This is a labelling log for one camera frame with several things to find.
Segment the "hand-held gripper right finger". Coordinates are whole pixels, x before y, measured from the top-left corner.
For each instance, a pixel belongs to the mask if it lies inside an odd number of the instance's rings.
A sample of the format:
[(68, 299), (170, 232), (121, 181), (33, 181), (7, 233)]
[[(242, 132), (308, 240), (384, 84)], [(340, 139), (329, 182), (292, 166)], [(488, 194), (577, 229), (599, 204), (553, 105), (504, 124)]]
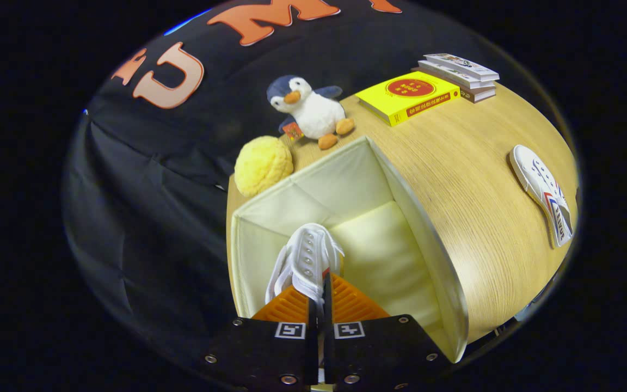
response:
[(409, 314), (334, 321), (333, 273), (324, 283), (324, 381), (334, 391), (423, 391), (452, 362)]

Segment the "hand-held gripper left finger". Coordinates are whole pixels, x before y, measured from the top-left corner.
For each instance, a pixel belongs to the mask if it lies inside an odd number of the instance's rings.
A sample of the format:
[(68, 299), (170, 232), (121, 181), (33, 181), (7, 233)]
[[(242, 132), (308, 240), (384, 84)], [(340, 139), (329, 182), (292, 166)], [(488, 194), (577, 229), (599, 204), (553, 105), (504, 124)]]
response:
[(318, 383), (313, 300), (293, 286), (234, 318), (202, 353), (202, 374), (229, 391), (309, 391)]

